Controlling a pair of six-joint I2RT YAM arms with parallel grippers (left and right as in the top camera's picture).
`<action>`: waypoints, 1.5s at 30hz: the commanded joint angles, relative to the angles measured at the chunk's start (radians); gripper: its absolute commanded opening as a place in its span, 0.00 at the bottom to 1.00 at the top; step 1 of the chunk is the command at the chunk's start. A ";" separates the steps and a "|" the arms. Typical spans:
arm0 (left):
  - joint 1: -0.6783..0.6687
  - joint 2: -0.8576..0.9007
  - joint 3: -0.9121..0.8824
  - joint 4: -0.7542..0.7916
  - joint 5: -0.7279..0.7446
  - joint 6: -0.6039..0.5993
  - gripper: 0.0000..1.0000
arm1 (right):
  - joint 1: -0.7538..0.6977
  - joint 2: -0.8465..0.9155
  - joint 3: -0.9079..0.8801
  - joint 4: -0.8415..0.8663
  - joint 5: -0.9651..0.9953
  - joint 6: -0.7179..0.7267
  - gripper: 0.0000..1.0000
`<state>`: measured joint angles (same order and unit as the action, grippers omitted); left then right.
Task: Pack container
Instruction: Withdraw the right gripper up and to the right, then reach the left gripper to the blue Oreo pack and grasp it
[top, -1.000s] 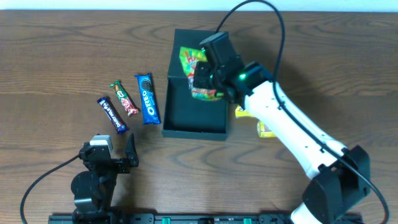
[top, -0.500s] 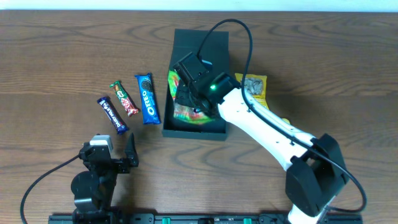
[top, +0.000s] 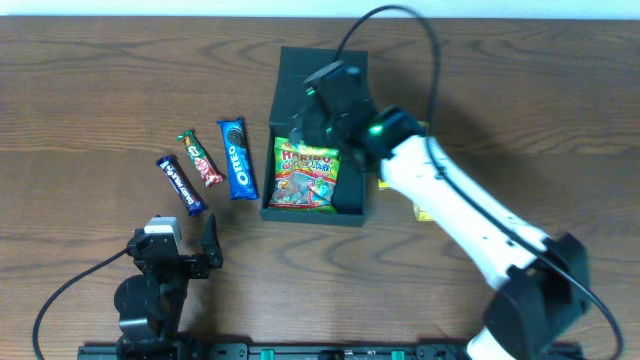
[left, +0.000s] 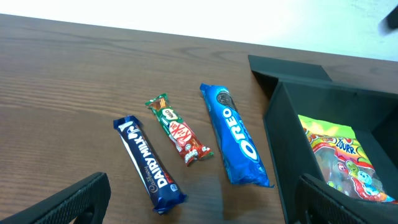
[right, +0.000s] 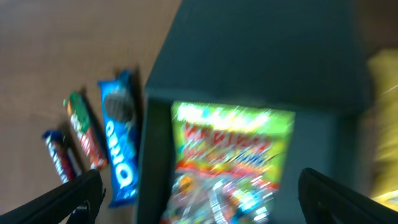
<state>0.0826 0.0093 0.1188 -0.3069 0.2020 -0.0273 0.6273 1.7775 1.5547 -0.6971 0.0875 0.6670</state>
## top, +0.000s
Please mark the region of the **dark green lidded box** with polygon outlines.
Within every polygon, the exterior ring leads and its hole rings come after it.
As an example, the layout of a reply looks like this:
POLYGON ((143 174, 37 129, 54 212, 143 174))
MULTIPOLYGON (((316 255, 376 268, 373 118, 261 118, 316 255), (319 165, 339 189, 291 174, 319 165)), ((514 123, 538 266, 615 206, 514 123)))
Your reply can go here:
POLYGON ((319 225, 361 226, 365 221, 366 174, 343 160, 337 173, 336 194, 331 204, 336 212, 276 209, 268 205, 276 190, 275 140, 304 134, 308 145, 327 147, 329 129, 337 117, 353 103, 369 96, 367 53, 348 51, 342 55, 346 66, 333 64, 335 52, 328 49, 283 47, 276 90, 269 118, 263 199, 260 216, 264 221, 319 225))

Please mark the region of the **Haribo gummy candy bag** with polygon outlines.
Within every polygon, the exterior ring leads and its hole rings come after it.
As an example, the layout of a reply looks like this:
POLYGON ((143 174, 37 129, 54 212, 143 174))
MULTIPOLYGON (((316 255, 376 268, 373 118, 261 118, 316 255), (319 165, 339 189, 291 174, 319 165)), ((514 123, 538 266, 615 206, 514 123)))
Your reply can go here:
POLYGON ((294 144, 287 138, 276 137, 274 159, 270 208, 337 213, 332 198, 341 163, 338 150, 294 144))

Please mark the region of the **blue Oreo cookie pack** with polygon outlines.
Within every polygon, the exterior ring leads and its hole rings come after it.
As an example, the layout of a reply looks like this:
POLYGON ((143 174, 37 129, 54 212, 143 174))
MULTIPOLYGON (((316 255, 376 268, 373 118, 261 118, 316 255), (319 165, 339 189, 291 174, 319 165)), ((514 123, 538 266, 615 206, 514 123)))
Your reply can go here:
POLYGON ((259 198, 250 161, 243 118, 218 120, 224 142, 231 200, 259 198))

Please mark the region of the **red green KitKat bar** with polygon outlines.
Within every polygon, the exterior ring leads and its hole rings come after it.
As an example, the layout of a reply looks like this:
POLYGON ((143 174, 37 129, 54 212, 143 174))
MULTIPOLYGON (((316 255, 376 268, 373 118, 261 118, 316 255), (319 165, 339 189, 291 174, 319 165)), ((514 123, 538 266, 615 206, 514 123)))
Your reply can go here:
POLYGON ((211 187, 214 184, 219 184, 224 181, 224 176, 210 160, 205 148, 198 141, 192 129, 186 130, 184 133, 178 135, 176 141, 184 147, 190 161, 198 171, 206 187, 211 187))

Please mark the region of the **purple Dairy Milk bar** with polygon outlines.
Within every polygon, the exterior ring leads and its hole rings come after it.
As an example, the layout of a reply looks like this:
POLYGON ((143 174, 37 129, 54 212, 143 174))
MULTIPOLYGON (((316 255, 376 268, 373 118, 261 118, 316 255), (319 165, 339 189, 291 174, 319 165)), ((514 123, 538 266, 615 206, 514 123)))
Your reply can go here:
POLYGON ((199 216, 207 209, 206 203, 195 190, 174 155, 159 158, 156 161, 156 166, 159 167, 168 178, 172 187, 180 197, 181 202, 184 204, 189 216, 199 216))

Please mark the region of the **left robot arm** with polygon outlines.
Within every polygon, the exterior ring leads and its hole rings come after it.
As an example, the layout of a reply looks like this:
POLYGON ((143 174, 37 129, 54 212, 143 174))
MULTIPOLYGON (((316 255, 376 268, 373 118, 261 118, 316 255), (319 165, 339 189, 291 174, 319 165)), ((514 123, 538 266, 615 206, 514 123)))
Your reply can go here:
POLYGON ((206 351, 189 335, 179 332, 189 282, 206 279, 223 265, 216 218, 208 217, 202 252, 181 255, 182 240, 175 217, 156 216, 136 229, 125 252, 140 270, 123 281, 114 295, 121 338, 118 359, 204 359, 206 351))

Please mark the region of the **yellow Mentos gum jar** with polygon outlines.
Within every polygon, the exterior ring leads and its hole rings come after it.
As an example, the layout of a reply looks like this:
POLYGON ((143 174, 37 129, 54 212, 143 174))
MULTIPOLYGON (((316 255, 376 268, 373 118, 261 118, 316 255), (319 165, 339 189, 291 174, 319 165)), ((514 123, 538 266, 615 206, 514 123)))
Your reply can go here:
POLYGON ((419 222, 433 222, 433 217, 421 206, 417 203, 413 204, 414 216, 419 222))

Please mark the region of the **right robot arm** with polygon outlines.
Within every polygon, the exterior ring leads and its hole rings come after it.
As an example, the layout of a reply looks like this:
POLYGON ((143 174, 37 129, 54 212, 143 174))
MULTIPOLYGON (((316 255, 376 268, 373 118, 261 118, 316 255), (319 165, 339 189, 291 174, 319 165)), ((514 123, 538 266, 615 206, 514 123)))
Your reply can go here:
POLYGON ((587 253, 553 240, 466 175, 408 112, 378 111, 360 68, 335 61, 304 81, 291 138, 337 149, 361 170, 423 207, 467 253, 496 293, 472 359, 538 359, 589 307, 587 253))

